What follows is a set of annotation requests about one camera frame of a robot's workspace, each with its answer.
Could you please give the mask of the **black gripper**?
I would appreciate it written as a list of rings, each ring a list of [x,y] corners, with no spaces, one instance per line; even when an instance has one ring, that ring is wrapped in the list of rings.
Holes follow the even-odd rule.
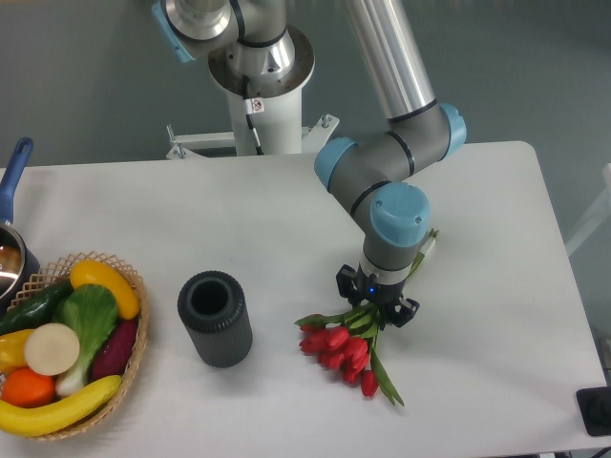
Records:
[[[420,308],[418,301],[402,296],[406,279],[383,284],[373,274],[367,276],[362,268],[356,272],[347,264],[340,268],[335,279],[339,295],[350,305],[360,305],[364,301],[380,305],[382,329],[403,327]]]

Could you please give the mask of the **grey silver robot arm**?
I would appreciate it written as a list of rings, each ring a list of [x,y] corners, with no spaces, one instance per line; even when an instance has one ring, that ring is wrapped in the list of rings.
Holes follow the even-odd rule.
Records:
[[[382,323],[402,326],[418,310],[403,289],[429,233],[430,205],[408,180],[462,147],[466,124],[436,100],[398,1],[348,1],[348,19],[389,123],[369,145],[302,124],[302,91],[315,59],[286,19],[283,1],[157,1],[152,12],[182,62],[204,60],[225,92],[232,130],[201,135],[201,148],[232,145],[240,156],[315,153],[326,190],[364,234],[356,268],[336,280],[352,305],[372,302]]]

